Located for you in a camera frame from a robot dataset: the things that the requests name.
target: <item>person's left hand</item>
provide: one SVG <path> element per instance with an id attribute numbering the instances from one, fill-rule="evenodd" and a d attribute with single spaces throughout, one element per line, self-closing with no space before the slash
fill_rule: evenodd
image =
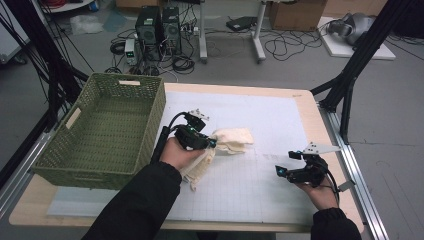
<path id="1" fill-rule="evenodd" d="M 190 165 L 194 159 L 204 152 L 205 150 L 186 150 L 175 137 L 171 137 L 166 142 L 160 160 L 180 170 Z"/>

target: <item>floor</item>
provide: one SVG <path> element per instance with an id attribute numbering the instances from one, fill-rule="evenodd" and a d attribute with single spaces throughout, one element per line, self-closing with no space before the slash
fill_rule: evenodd
<path id="1" fill-rule="evenodd" d="M 68 14 L 92 13 L 79 10 Z M 59 20 L 69 16 L 65 14 Z M 100 22 L 106 22 L 111 12 L 103 9 L 96 16 L 99 16 Z M 109 32 L 70 37 L 96 71 L 103 72 L 111 66 L 110 40 L 119 32 L 134 26 L 132 20 L 121 23 L 122 25 Z M 275 38 L 266 33 L 263 35 L 263 43 Z M 248 35 L 209 34 L 207 40 L 210 47 L 208 63 L 200 63 L 198 53 L 195 53 L 194 72 L 177 75 L 178 82 L 312 89 L 336 77 L 349 60 L 330 57 L 325 47 L 320 46 L 307 48 L 283 62 L 275 60 L 266 52 L 267 60 L 257 64 Z M 372 60 L 359 76 L 352 102 L 349 139 L 389 238 L 422 239 L 424 188 L 421 181 L 424 165 L 421 163 L 421 150 L 424 140 L 421 137 L 424 135 L 424 108 L 421 104 L 424 103 L 424 46 L 404 42 L 396 44 L 421 59 L 386 42 L 387 47 L 396 55 L 396 60 Z M 91 72 L 75 50 L 69 47 L 68 51 L 78 69 Z M 166 82 L 177 80 L 174 75 L 167 73 L 163 77 Z M 323 97 L 325 94 L 316 96 L 316 99 Z M 1 66 L 0 169 L 46 109 L 45 97 L 31 64 L 10 63 Z M 10 211 L 6 212 L 0 219 L 0 239 L 77 239 L 87 231 L 87 228 L 12 226 L 7 220 L 9 214 Z M 162 232 L 158 239 L 196 239 L 193 237 L 192 233 L 187 232 Z M 307 234 L 278 233 L 269 238 L 261 237 L 309 239 Z M 369 234 L 364 233 L 363 237 L 368 239 Z M 243 233 L 237 239 L 249 238 L 259 239 Z"/>

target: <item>green woven basket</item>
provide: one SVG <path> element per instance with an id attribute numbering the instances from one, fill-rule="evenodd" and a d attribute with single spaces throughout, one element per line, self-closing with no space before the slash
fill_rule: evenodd
<path id="1" fill-rule="evenodd" d="M 53 185 L 121 189 L 150 162 L 165 102 L 161 78 L 93 73 L 32 170 Z"/>

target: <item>black sleeve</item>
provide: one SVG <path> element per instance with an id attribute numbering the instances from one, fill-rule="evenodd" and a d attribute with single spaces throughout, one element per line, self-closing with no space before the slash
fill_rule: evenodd
<path id="1" fill-rule="evenodd" d="M 346 218 L 346 215 L 340 208 L 330 208 L 314 214 L 311 239 L 356 240 L 361 239 L 361 234 L 355 223 Z"/>
<path id="2" fill-rule="evenodd" d="M 169 164 L 144 167 L 106 205 L 83 239 L 153 239 L 180 193 L 181 180 Z"/>

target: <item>cardboard box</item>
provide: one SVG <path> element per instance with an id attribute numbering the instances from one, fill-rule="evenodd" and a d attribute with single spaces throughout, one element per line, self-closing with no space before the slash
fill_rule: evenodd
<path id="1" fill-rule="evenodd" d="M 328 0 L 323 16 L 341 18 L 346 13 L 377 16 L 387 0 Z"/>
<path id="2" fill-rule="evenodd" d="M 140 9 L 142 6 L 162 6 L 162 0 L 116 0 L 118 8 Z"/>
<path id="3" fill-rule="evenodd" d="M 272 29 L 315 31 L 327 0 L 299 0 L 294 4 L 273 3 L 269 20 Z"/>

